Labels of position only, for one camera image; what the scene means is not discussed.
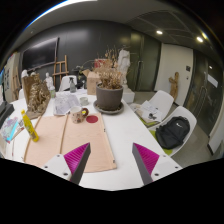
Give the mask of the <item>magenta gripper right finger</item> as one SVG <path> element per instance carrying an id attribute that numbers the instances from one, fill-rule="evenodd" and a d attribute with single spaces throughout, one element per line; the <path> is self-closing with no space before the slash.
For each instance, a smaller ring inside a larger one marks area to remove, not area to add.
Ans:
<path id="1" fill-rule="evenodd" d="M 182 169 L 166 154 L 157 154 L 150 149 L 134 143 L 132 154 L 140 172 L 143 185 L 147 185 Z"/>

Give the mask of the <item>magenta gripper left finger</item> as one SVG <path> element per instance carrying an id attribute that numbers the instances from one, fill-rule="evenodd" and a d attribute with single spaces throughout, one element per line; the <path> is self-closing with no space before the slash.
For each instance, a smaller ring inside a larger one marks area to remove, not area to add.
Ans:
<path id="1" fill-rule="evenodd" d="M 65 155 L 55 155 L 43 165 L 42 169 L 78 185 L 90 153 L 90 144 L 86 143 Z"/>

